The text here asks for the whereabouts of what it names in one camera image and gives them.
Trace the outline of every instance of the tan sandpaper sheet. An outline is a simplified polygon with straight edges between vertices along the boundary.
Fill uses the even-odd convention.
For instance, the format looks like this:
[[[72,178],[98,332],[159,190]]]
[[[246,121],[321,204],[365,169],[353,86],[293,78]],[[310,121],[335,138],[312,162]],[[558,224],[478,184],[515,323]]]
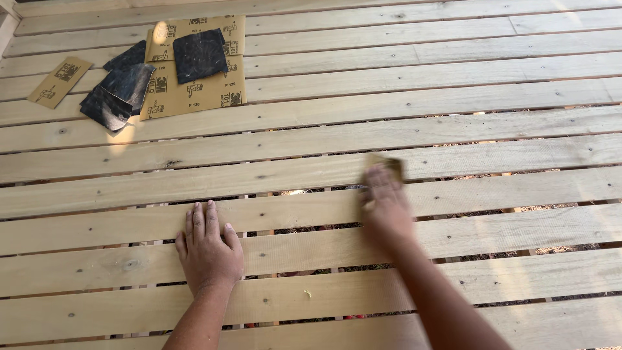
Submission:
[[[225,38],[225,56],[243,55],[245,26],[243,14],[158,22],[147,37],[146,62],[175,60],[173,40],[216,28],[220,28]]]
[[[229,72],[186,84],[177,83],[175,61],[149,62],[154,71],[142,105],[141,120],[246,103],[241,55],[227,57]]]
[[[92,66],[91,62],[77,57],[67,57],[51,71],[39,86],[26,98],[47,108],[54,109]]]

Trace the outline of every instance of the sandpaper scrap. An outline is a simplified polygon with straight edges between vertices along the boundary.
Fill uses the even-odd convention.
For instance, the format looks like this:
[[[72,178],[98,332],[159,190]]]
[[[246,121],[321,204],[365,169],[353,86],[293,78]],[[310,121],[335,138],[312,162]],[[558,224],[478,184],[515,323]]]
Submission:
[[[123,69],[113,69],[98,85],[132,105],[132,115],[141,114],[149,79],[156,70],[151,64],[139,63]]]
[[[147,48],[147,41],[141,40],[138,44],[130,47],[121,55],[111,59],[104,64],[104,69],[111,71],[112,69],[123,69],[130,65],[143,63],[145,59],[145,50]]]
[[[97,85],[82,101],[80,112],[111,131],[118,131],[128,122],[132,105]]]
[[[173,55],[177,83],[185,84],[218,72],[229,72],[224,44],[225,38],[220,28],[175,39]]]

